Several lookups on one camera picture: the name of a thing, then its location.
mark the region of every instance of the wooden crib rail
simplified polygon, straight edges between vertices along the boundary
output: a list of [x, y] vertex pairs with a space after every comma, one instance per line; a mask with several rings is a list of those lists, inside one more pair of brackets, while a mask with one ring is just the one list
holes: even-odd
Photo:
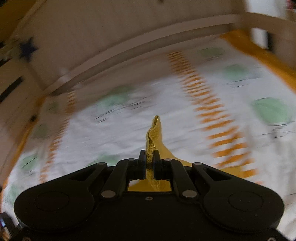
[[[191, 33], [191, 35], [187, 38], [198, 38], [227, 32], [231, 29], [229, 25], [233, 24], [235, 26], [236, 24], [239, 24], [239, 22], [239, 14], [218, 15], [184, 21], [144, 33], [108, 48], [107, 50], [83, 62], [67, 74], [57, 79], [53, 84], [46, 88], [44, 93], [50, 94], [66, 83], [67, 87], [64, 89], [69, 89], [75, 84], [91, 78], [102, 71], [101, 64], [104, 64], [105, 61], [111, 60], [113, 62], [110, 66], [105, 67], [105, 69], [108, 69], [111, 66], [120, 64], [147, 52], [176, 42], [185, 41], [187, 39], [184, 39], [184, 36], [186, 36], [186, 33], [189, 31], [195, 31], [195, 33]], [[221, 28], [206, 29], [215, 26], [221, 26]]]
[[243, 19], [248, 28], [261, 28], [271, 35], [272, 49], [277, 57], [296, 69], [296, 23], [288, 20], [247, 12]]

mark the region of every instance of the green pattern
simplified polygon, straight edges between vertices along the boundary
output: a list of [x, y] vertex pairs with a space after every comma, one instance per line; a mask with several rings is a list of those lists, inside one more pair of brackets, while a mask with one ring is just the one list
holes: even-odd
[[20, 168], [25, 172], [31, 172], [37, 165], [38, 156], [37, 154], [27, 156], [20, 161]]
[[54, 101], [47, 106], [47, 111], [53, 114], [57, 114], [59, 111], [59, 104]]
[[20, 195], [20, 190], [19, 188], [12, 184], [9, 188], [9, 190], [7, 191], [6, 195], [5, 195], [5, 201], [9, 202], [11, 205], [14, 205], [15, 200], [17, 199], [18, 195]]
[[90, 162], [87, 165], [87, 167], [93, 164], [96, 164], [98, 162], [106, 162], [108, 166], [115, 166], [118, 163], [118, 161], [120, 161], [120, 159], [119, 159], [119, 156], [117, 155], [102, 155], [98, 159]]
[[33, 139], [36, 139], [36, 138], [45, 139], [45, 138], [48, 137], [47, 134], [48, 134], [48, 126], [47, 126], [47, 124], [41, 124], [41, 125], [36, 127], [32, 138]]
[[261, 120], [272, 126], [287, 124], [294, 116], [291, 108], [277, 98], [255, 100], [252, 107]]
[[101, 107], [112, 107], [124, 104], [129, 100], [130, 90], [131, 88], [128, 86], [120, 86], [115, 88], [110, 93], [101, 98], [97, 104]]
[[200, 55], [204, 58], [218, 58], [223, 54], [223, 49], [218, 47], [211, 47], [199, 51]]
[[224, 69], [223, 74], [226, 79], [230, 80], [231, 82], [236, 82], [247, 79], [250, 73], [244, 66], [240, 64], [233, 64], [227, 66]]

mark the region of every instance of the bed sheet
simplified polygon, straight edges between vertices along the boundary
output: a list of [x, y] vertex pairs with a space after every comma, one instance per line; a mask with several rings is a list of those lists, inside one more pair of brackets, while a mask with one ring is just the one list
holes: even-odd
[[[47, 97], [3, 190], [2, 211], [17, 222], [13, 204], [27, 188], [97, 162], [136, 158], [159, 115], [163, 143], [174, 156], [216, 168], [240, 166], [242, 177], [276, 191], [285, 201], [278, 229], [295, 238], [295, 94], [221, 38], [155, 61], [170, 74], [104, 96], [98, 95], [99, 79]], [[263, 98], [283, 103], [289, 121], [264, 122], [256, 112]]]

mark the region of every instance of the yellow cloth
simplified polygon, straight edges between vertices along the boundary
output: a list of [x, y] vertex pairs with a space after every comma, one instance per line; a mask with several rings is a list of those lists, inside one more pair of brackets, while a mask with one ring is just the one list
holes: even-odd
[[[154, 150], [158, 150], [161, 159], [171, 158], [179, 160], [184, 166], [191, 166], [192, 163], [176, 158], [163, 144], [161, 134], [161, 123], [159, 116], [155, 116], [152, 127], [146, 135], [146, 158], [147, 171], [146, 179], [128, 188], [129, 191], [170, 191], [170, 183], [165, 180], [155, 180], [153, 178], [152, 157]], [[241, 177], [241, 167], [229, 167], [222, 171]]]

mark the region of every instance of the orange stripe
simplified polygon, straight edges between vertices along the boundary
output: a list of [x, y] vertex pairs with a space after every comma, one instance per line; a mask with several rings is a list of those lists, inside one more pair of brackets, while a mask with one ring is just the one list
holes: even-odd
[[192, 91], [188, 91], [187, 93], [188, 94], [193, 94], [193, 93], [198, 93], [198, 92], [200, 92], [200, 91], [203, 91], [203, 90], [210, 90], [210, 87], [206, 87], [206, 88], [203, 88], [203, 89], [197, 89], [197, 90], [192, 90]]
[[[70, 115], [75, 111], [75, 103], [76, 103], [75, 92], [69, 93], [67, 95], [67, 99], [68, 99], [68, 102], [67, 102], [65, 112], [66, 112], [66, 114]], [[56, 155], [55, 151], [58, 149], [59, 144], [61, 143], [60, 139], [63, 137], [65, 130], [66, 130], [67, 126], [69, 125], [69, 121], [70, 121], [69, 116], [62, 120], [62, 123], [59, 126], [58, 133], [56, 134], [53, 141], [49, 145], [48, 158], [45, 163], [45, 166], [41, 169], [41, 174], [39, 176], [39, 180], [41, 183], [46, 182], [46, 179], [47, 179], [46, 172], [48, 171], [48, 169], [51, 167], [51, 165], [53, 163], [54, 157]]]
[[209, 130], [214, 129], [214, 128], [224, 127], [224, 126], [227, 126], [231, 122], [233, 122], [233, 120], [225, 120], [225, 121], [222, 121], [220, 123], [208, 126], [208, 127], [205, 128], [205, 130], [209, 131]]
[[232, 134], [233, 132], [236, 132], [238, 130], [238, 128], [239, 128], [238, 126], [231, 127], [226, 132], [221, 132], [221, 133], [209, 136], [208, 138], [209, 139], [215, 139], [215, 138], [218, 138], [218, 137], [228, 136], [228, 135]]
[[198, 90], [200, 88], [203, 88], [203, 87], [209, 87], [208, 85], [200, 85], [200, 86], [196, 86], [196, 87], [192, 87], [192, 88], [189, 88], [189, 89], [186, 89], [185, 91], [192, 91], [192, 90]]
[[253, 159], [253, 158], [248, 158], [248, 159], [246, 159], [246, 160], [241, 164], [241, 166], [248, 165], [248, 164], [251, 164], [251, 163], [254, 163], [254, 159]]
[[189, 72], [186, 72], [186, 73], [183, 73], [182, 75], [183, 75], [183, 76], [185, 76], [185, 75], [188, 75], [188, 74], [193, 74], [193, 73], [195, 73], [195, 71], [194, 71], [194, 70], [192, 70], [192, 71], [189, 71]]
[[186, 77], [185, 79], [183, 79], [182, 82], [184, 82], [184, 81], [186, 81], [188, 79], [194, 78], [196, 76], [198, 76], [198, 75], [197, 74], [190, 75], [190, 76]]
[[257, 174], [257, 170], [251, 169], [251, 170], [243, 171], [242, 177], [243, 178], [252, 177], [252, 176], [255, 176], [256, 174]]
[[229, 149], [215, 152], [214, 156], [215, 157], [228, 156], [232, 151], [237, 150], [237, 149], [241, 149], [241, 148], [246, 148], [246, 147], [247, 147], [246, 143], [235, 144]]
[[220, 145], [224, 145], [224, 144], [228, 144], [228, 143], [232, 143], [235, 139], [238, 139], [238, 138], [242, 138], [243, 135], [241, 134], [241, 132], [237, 132], [235, 133], [235, 135], [230, 138], [230, 139], [226, 139], [226, 140], [222, 140], [222, 141], [217, 141], [215, 143], [212, 144], [212, 147], [217, 147], [217, 146], [220, 146]]
[[243, 153], [243, 154], [239, 154], [239, 155], [230, 156], [229, 158], [227, 158], [227, 160], [225, 160], [221, 163], [218, 163], [217, 166], [218, 166], [218, 168], [222, 168], [226, 164], [230, 164], [230, 163], [233, 163], [233, 162], [236, 162], [236, 161], [239, 161], [239, 160], [245, 158], [248, 154], [249, 153]]
[[175, 61], [175, 62], [177, 62], [177, 61], [180, 61], [180, 60], [184, 60], [184, 57], [182, 57], [182, 56], [180, 56], [180, 57], [173, 57], [173, 58], [171, 58], [171, 61]]
[[217, 99], [212, 99], [212, 100], [209, 100], [208, 102], [204, 102], [204, 104], [213, 104], [213, 103], [218, 102], [218, 101], [220, 101], [219, 98], [217, 98]]
[[177, 51], [177, 52], [169, 53], [168, 56], [172, 57], [172, 56], [176, 56], [176, 55], [180, 55], [180, 54], [182, 54], [182, 53], [180, 51]]
[[213, 109], [217, 109], [217, 108], [221, 108], [224, 107], [224, 105], [222, 104], [216, 104], [216, 105], [212, 105], [212, 106], [202, 106], [202, 107], [198, 107], [195, 110], [213, 110]]
[[191, 70], [190, 65], [187, 66], [180, 66], [179, 68], [175, 68], [175, 71], [182, 73], [183, 71]]
[[205, 118], [204, 120], [202, 120], [201, 123], [204, 124], [204, 123], [207, 123], [207, 122], [217, 121], [219, 119], [227, 118], [227, 117], [230, 117], [230, 115], [229, 114], [225, 114], [225, 115], [219, 116], [217, 118], [211, 118], [211, 117], [209, 117], [209, 118]]
[[216, 110], [213, 112], [206, 112], [206, 113], [202, 113], [202, 114], [198, 115], [198, 117], [215, 116], [215, 115], [222, 113], [222, 112], [224, 112], [224, 110]]
[[171, 66], [174, 68], [175, 66], [178, 66], [179, 64], [189, 64], [189, 61], [183, 60], [183, 61], [180, 61], [178, 63], [172, 64]]
[[195, 94], [195, 95], [191, 95], [192, 97], [199, 97], [199, 96], [203, 96], [203, 95], [207, 95], [209, 93], [211, 93], [212, 91], [209, 90], [209, 91], [205, 91], [205, 92], [202, 92], [202, 93], [199, 93], [199, 94]]
[[191, 82], [194, 82], [194, 81], [197, 81], [197, 80], [202, 80], [202, 79], [204, 79], [204, 78], [194, 78], [194, 79], [189, 79], [189, 80], [187, 80], [187, 81], [184, 81], [183, 82], [183, 85], [187, 85], [187, 84], [189, 84], [189, 83], [191, 83]]
[[206, 100], [210, 100], [212, 98], [215, 98], [216, 96], [215, 95], [210, 95], [210, 96], [207, 96], [205, 98], [201, 98], [201, 99], [196, 99], [193, 104], [201, 104], [201, 103], [204, 103]]
[[191, 85], [186, 85], [186, 86], [184, 86], [184, 88], [192, 88], [192, 87], [196, 87], [196, 86], [198, 86], [200, 84], [204, 84], [204, 83], [205, 83], [204, 81], [199, 81], [199, 82], [196, 82], [196, 83], [191, 84]]

